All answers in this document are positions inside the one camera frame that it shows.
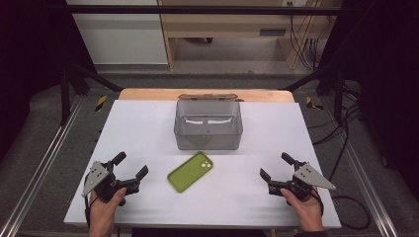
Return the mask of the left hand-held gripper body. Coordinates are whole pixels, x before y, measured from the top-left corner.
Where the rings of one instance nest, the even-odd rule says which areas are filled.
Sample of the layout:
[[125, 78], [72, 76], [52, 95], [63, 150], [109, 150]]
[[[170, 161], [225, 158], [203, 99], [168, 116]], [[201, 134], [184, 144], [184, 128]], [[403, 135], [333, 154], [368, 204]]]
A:
[[89, 205], [88, 195], [94, 191], [97, 197], [103, 202], [109, 202], [114, 194], [126, 188], [126, 195], [132, 195], [139, 192], [140, 173], [137, 173], [134, 178], [125, 181], [118, 180], [114, 174], [114, 167], [121, 163], [119, 161], [108, 161], [101, 163], [95, 161], [90, 168], [90, 171], [85, 177], [84, 189], [82, 197], [85, 198], [85, 205]]

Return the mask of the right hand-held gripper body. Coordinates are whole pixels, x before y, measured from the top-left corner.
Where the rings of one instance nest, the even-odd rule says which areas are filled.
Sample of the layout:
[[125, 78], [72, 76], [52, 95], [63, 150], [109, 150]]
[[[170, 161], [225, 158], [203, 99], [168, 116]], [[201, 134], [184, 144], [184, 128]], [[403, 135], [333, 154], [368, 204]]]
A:
[[267, 176], [268, 192], [270, 195], [281, 196], [281, 189], [292, 192], [298, 200], [306, 201], [311, 195], [313, 187], [335, 190], [336, 186], [317, 172], [309, 163], [289, 161], [294, 167], [292, 179], [286, 182], [274, 181]]

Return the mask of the transparent grey plastic box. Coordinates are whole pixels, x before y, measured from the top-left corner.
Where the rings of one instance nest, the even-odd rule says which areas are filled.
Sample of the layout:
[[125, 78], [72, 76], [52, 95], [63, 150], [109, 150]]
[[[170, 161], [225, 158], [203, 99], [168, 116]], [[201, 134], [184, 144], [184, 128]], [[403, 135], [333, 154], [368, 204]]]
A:
[[235, 94], [182, 94], [174, 134], [180, 150], [236, 150], [243, 124]]

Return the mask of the person's left hand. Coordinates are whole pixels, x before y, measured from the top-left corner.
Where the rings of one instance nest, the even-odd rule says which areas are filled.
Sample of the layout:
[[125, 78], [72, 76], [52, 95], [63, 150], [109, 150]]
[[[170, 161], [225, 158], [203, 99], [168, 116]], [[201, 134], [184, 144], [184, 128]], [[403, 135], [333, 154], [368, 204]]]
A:
[[92, 191], [90, 195], [90, 229], [110, 231], [114, 227], [117, 207], [125, 195], [126, 188], [121, 188], [108, 202], [103, 202]]

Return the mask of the person's right hand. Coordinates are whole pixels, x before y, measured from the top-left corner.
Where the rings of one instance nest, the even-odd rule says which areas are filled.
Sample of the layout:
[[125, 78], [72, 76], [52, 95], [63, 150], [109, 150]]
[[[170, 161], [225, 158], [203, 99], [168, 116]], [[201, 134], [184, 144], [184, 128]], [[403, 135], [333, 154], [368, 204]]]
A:
[[291, 191], [281, 189], [284, 199], [293, 207], [302, 231], [323, 231], [322, 207], [319, 202], [317, 188], [311, 190], [310, 199], [300, 201]]

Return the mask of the white board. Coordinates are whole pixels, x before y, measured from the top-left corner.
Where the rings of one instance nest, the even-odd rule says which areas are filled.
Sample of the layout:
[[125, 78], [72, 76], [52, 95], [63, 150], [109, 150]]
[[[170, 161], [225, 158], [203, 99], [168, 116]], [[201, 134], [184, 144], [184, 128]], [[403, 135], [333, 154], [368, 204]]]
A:
[[132, 178], [142, 167], [149, 170], [138, 193], [118, 209], [116, 223], [156, 228], [295, 226], [293, 209], [282, 197], [269, 194], [259, 172], [290, 180], [293, 167], [282, 153], [319, 166], [300, 107], [244, 102], [240, 109], [243, 133], [238, 149], [208, 151], [212, 169], [178, 193], [167, 176], [193, 153], [176, 144], [175, 102], [116, 100], [91, 159], [107, 162], [124, 152], [125, 160], [115, 169], [121, 180]]

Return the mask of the wooden table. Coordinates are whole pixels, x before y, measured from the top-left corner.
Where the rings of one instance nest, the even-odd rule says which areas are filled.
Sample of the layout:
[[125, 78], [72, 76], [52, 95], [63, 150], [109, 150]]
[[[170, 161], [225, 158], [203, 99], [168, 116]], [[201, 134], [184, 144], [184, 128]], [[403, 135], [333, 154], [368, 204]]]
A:
[[289, 91], [264, 89], [155, 89], [126, 88], [119, 95], [120, 100], [176, 101], [182, 94], [235, 94], [245, 102], [293, 103], [293, 94]]

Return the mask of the white cabinet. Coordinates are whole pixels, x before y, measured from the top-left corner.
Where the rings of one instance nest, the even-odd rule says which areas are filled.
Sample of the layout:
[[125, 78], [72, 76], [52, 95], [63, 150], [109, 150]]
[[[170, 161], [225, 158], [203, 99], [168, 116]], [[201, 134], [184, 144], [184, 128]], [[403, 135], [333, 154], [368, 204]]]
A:
[[158, 14], [73, 14], [96, 65], [167, 64]]

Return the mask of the black curtain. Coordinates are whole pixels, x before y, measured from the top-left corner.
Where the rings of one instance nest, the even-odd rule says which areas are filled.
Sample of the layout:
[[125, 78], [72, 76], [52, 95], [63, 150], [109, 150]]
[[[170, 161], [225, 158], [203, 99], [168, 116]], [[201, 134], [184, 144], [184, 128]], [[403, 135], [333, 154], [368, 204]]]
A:
[[361, 85], [361, 107], [419, 199], [419, 0], [343, 0], [321, 65], [336, 62]]
[[66, 0], [0, 0], [0, 161], [30, 112], [33, 95], [59, 83], [67, 62], [94, 63]]

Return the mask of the light wooden desk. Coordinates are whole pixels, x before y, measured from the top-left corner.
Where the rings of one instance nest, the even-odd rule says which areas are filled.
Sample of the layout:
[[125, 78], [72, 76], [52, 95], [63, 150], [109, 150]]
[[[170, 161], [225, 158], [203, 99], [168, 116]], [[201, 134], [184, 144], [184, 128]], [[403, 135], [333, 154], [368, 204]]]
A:
[[[340, 7], [343, 0], [157, 0], [160, 6]], [[334, 16], [163, 14], [167, 42], [180, 38], [276, 39], [290, 70], [307, 40], [329, 37]]]

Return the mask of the aluminium rail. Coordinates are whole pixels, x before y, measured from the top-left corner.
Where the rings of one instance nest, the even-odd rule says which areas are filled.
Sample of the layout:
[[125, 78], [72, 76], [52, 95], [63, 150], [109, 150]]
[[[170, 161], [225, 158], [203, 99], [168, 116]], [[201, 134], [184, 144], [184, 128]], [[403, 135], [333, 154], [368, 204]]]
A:
[[13, 212], [9, 215], [3, 226], [0, 228], [0, 237], [15, 237], [23, 220], [25, 219], [35, 197], [37, 196], [42, 183], [55, 160], [71, 126], [77, 117], [80, 107], [84, 102], [84, 96], [76, 96], [70, 108], [70, 114], [67, 121], [61, 125], [56, 132], [47, 151], [32, 175], [25, 191], [21, 195]]
[[370, 211], [371, 217], [373, 218], [381, 237], [399, 237], [399, 234], [396, 231], [396, 228], [389, 217], [377, 190], [375, 189], [359, 156], [350, 142], [349, 119], [353, 117], [352, 113], [356, 113], [358, 111], [358, 106], [348, 106], [347, 109], [342, 112], [342, 124], [339, 124], [333, 117], [332, 100], [326, 97], [321, 97], [321, 102], [323, 103], [327, 114], [332, 118], [332, 123], [335, 126], [342, 126], [342, 131], [339, 133], [339, 139], [342, 143], [341, 152], [347, 157], [347, 162], [353, 172], [366, 205]]

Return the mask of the black frame strut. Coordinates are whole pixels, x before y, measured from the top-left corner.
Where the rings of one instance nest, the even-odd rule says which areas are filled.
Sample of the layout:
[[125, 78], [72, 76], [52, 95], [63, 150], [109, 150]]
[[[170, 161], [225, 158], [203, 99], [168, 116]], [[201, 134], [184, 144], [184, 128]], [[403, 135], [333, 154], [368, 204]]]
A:
[[79, 64], [67, 63], [63, 66], [59, 75], [60, 97], [61, 97], [61, 125], [67, 123], [70, 118], [70, 97], [69, 86], [72, 86], [77, 95], [87, 95], [90, 87], [86, 78], [92, 79], [114, 92], [121, 92], [124, 88], [120, 87], [107, 79], [101, 77], [97, 72], [86, 69]]
[[283, 88], [283, 91], [293, 92], [313, 80], [319, 81], [316, 88], [318, 96], [327, 96], [331, 91], [334, 91], [333, 117], [339, 124], [342, 124], [344, 79], [338, 66], [325, 65], [302, 79]]

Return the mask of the black horizontal frame bar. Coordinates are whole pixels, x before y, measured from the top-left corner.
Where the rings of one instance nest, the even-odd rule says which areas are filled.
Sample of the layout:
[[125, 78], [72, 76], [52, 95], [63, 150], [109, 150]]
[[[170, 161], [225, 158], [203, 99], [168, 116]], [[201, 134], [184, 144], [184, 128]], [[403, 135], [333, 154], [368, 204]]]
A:
[[310, 15], [338, 16], [341, 8], [318, 7], [244, 7], [244, 6], [133, 6], [133, 5], [68, 5], [74, 14], [198, 14], [198, 15]]

